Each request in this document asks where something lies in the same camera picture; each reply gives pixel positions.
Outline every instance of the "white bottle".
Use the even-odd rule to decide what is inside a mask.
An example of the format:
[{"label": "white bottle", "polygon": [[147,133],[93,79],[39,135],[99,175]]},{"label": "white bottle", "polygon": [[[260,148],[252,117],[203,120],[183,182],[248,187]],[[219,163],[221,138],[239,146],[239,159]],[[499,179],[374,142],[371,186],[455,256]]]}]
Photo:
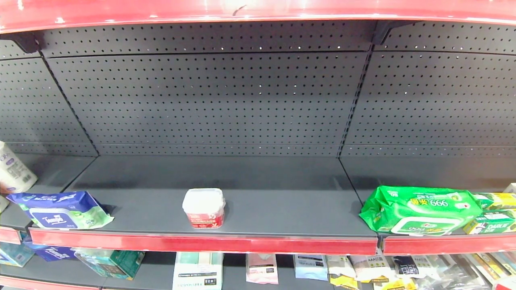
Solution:
[{"label": "white bottle", "polygon": [[16,194],[29,190],[38,180],[18,157],[0,141],[0,193]]}]

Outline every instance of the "store shelf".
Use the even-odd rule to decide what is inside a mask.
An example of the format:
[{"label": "store shelf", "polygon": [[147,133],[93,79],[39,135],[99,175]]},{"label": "store shelf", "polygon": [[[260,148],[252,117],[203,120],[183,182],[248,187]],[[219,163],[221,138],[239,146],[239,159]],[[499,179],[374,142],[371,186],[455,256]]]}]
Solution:
[{"label": "store shelf", "polygon": [[[38,177],[28,191],[41,194],[62,192],[95,158],[43,154],[17,154],[20,160]],[[18,241],[18,233],[30,223],[27,215],[16,205],[10,204],[0,217],[0,241]]]},{"label": "store shelf", "polygon": [[[224,225],[193,229],[189,188],[218,187]],[[377,235],[338,159],[101,156],[67,190],[114,207],[99,231],[31,228],[38,244],[150,251],[372,254]]]},{"label": "store shelf", "polygon": [[[379,185],[461,188],[501,192],[516,180],[516,158],[343,157],[341,162],[360,199]],[[441,237],[391,235],[385,254],[441,254],[516,250],[516,233]]]},{"label": "store shelf", "polygon": [[412,19],[515,24],[513,1],[438,0],[428,5],[410,0],[238,1],[54,0],[0,4],[0,32],[78,27],[200,21]]},{"label": "store shelf", "polygon": [[22,289],[98,289],[105,280],[79,260],[46,262],[36,255],[23,268],[0,268],[0,285]]}]

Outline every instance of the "wet wipes lid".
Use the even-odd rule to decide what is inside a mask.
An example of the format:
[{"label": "wet wipes lid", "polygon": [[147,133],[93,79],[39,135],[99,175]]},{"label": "wet wipes lid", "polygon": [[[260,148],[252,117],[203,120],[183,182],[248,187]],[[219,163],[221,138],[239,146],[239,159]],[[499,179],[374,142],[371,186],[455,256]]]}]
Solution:
[{"label": "wet wipes lid", "polygon": [[192,188],[183,200],[183,210],[188,214],[214,214],[224,205],[224,196],[219,188]]}]

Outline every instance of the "green box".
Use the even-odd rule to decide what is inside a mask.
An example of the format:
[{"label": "green box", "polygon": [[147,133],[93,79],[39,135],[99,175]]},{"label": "green box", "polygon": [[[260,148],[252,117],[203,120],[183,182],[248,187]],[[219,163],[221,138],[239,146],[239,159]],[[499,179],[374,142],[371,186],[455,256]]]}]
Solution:
[{"label": "green box", "polygon": [[513,211],[484,212],[463,229],[466,234],[507,233],[516,231]]}]

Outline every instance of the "green wet wipes package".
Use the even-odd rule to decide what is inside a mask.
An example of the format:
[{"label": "green wet wipes package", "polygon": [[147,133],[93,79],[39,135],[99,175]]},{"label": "green wet wipes package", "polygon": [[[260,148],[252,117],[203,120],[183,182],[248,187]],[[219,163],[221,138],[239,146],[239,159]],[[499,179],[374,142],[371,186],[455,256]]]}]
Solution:
[{"label": "green wet wipes package", "polygon": [[379,186],[359,215],[376,232],[440,236],[481,213],[467,190]]},{"label": "green wet wipes package", "polygon": [[11,194],[7,199],[20,206],[34,224],[41,228],[98,229],[113,220],[87,191],[53,195]]}]

